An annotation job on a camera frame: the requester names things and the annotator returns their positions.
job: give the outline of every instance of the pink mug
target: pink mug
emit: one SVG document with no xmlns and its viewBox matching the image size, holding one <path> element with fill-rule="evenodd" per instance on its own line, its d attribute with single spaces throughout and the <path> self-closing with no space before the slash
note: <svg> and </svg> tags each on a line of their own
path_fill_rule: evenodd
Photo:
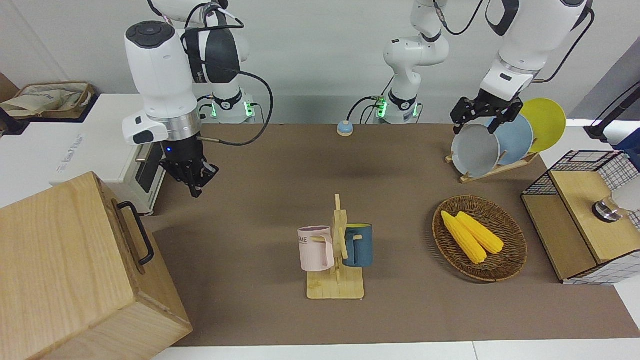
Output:
<svg viewBox="0 0 640 360">
<path fill-rule="evenodd" d="M 334 266 L 331 227 L 301 227 L 298 229 L 298 245 L 302 270 L 323 271 Z"/>
</svg>

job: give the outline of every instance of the black metal handle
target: black metal handle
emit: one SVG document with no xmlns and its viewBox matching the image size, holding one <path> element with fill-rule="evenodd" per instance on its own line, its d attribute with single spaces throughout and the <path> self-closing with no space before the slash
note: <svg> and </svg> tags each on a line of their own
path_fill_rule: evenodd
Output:
<svg viewBox="0 0 640 360">
<path fill-rule="evenodd" d="M 151 261 L 154 258 L 154 254 L 155 254 L 154 247 L 151 246 L 151 241 L 147 236 L 147 231 L 145 230 L 144 225 L 142 225 L 142 220 L 140 220 L 140 216 L 138 215 L 138 210 L 136 210 L 136 207 L 131 203 L 131 201 L 123 201 L 118 204 L 118 209 L 124 209 L 124 208 L 131 208 L 131 211 L 133 212 L 133 217 L 136 218 L 138 229 L 140 229 L 142 238 L 145 240 L 145 245 L 147 246 L 148 254 L 144 258 L 140 259 L 138 263 L 140 265 L 146 265 L 149 261 Z"/>
</svg>

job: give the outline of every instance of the woven tray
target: woven tray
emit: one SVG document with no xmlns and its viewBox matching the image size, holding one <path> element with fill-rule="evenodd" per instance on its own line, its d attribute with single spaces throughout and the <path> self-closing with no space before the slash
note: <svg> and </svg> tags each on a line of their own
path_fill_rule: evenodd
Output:
<svg viewBox="0 0 640 360">
<path fill-rule="evenodd" d="M 476 265 L 462 251 L 453 239 L 440 215 L 446 211 L 456 216 L 464 211 L 496 234 L 504 248 L 499 254 L 488 254 L 482 263 Z M 518 275 L 527 262 L 527 243 L 522 230 L 500 206 L 481 197 L 462 195 L 444 201 L 433 217 L 433 236 L 444 258 L 463 274 L 474 279 L 496 282 Z"/>
</svg>

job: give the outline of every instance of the brown table mat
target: brown table mat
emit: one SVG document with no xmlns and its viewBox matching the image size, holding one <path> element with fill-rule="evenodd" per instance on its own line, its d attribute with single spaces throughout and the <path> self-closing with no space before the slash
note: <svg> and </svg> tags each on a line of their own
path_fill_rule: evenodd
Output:
<svg viewBox="0 0 640 360">
<path fill-rule="evenodd" d="M 205 126 L 241 141 L 259 126 Z M 443 157 L 450 125 L 274 125 L 247 147 L 205 144 L 220 173 L 199 199 L 167 176 L 144 219 L 193 323 L 178 346 L 631 338 L 639 332 L 613 287 L 559 284 L 520 193 L 544 171 L 528 167 L 459 184 Z M 374 227 L 363 300 L 308 300 L 296 230 L 331 225 L 333 194 L 350 222 Z M 494 201 L 522 228 L 522 273 L 478 284 L 433 244 L 445 199 Z"/>
</svg>

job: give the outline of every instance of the yellow corn cob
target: yellow corn cob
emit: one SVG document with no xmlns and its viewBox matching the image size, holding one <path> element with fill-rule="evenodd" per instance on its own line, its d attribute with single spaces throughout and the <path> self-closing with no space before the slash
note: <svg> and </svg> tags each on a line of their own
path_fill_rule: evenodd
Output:
<svg viewBox="0 0 640 360">
<path fill-rule="evenodd" d="M 443 211 L 442 220 L 444 220 L 444 226 L 451 233 L 451 236 L 456 240 L 456 243 L 462 248 L 469 260 L 474 264 L 480 264 L 486 259 L 486 252 L 478 244 L 474 236 L 462 226 L 462 224 L 451 216 L 448 212 Z"/>
<path fill-rule="evenodd" d="M 473 235 L 478 243 L 482 245 L 488 252 L 497 254 L 502 251 L 504 243 L 493 234 L 489 229 L 480 224 L 476 219 L 470 217 L 464 211 L 460 211 L 456 215 L 456 219 L 467 228 L 467 230 Z"/>
</svg>

